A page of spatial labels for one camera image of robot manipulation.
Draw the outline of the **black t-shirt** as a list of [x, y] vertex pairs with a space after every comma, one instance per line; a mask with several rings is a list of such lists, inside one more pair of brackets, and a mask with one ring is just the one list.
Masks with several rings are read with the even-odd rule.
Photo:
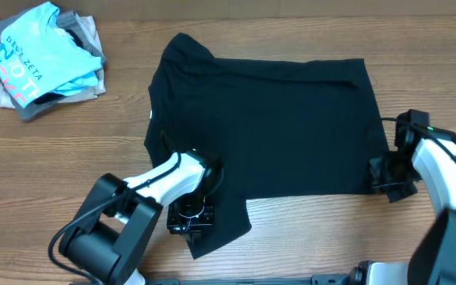
[[194, 149], [223, 168], [213, 226], [189, 246], [194, 258], [250, 231], [248, 200], [371, 194], [369, 161], [389, 149], [361, 59], [223, 59], [180, 33], [149, 93], [153, 165]]

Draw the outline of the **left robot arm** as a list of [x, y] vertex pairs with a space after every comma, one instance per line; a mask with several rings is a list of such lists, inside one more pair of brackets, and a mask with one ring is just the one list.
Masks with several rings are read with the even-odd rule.
[[196, 150], [174, 152], [136, 177], [106, 173], [52, 238], [48, 256], [91, 284], [143, 284], [138, 266], [163, 209], [169, 232], [194, 244], [214, 225], [210, 196], [223, 178], [221, 164]]

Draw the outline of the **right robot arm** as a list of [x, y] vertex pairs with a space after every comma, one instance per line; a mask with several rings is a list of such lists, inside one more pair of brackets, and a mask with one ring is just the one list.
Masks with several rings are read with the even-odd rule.
[[435, 222], [410, 261], [362, 261], [343, 284], [456, 285], [456, 133], [430, 125], [426, 112], [410, 109], [393, 118], [395, 151], [370, 160], [375, 192], [397, 202], [422, 181]]

